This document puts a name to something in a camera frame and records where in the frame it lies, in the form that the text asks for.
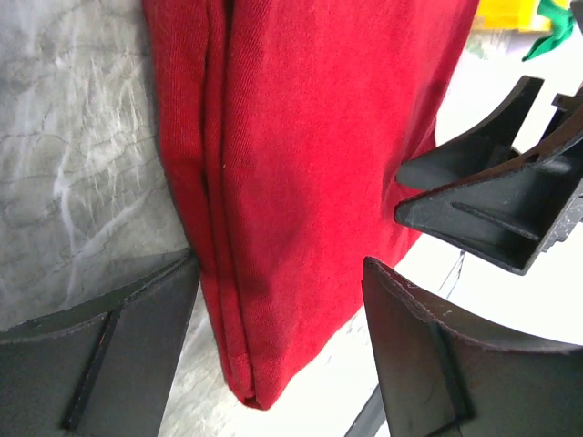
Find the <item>red towel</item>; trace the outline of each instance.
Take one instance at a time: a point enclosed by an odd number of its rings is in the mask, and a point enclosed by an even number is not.
[[[362,305],[363,258],[414,243],[394,174],[435,145],[477,0],[143,1],[223,370],[267,409]]]

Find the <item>red garment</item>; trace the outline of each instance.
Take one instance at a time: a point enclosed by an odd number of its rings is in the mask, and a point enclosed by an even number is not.
[[[414,243],[394,174],[435,145],[477,0],[143,1],[223,370],[267,409],[362,305],[363,258]]]

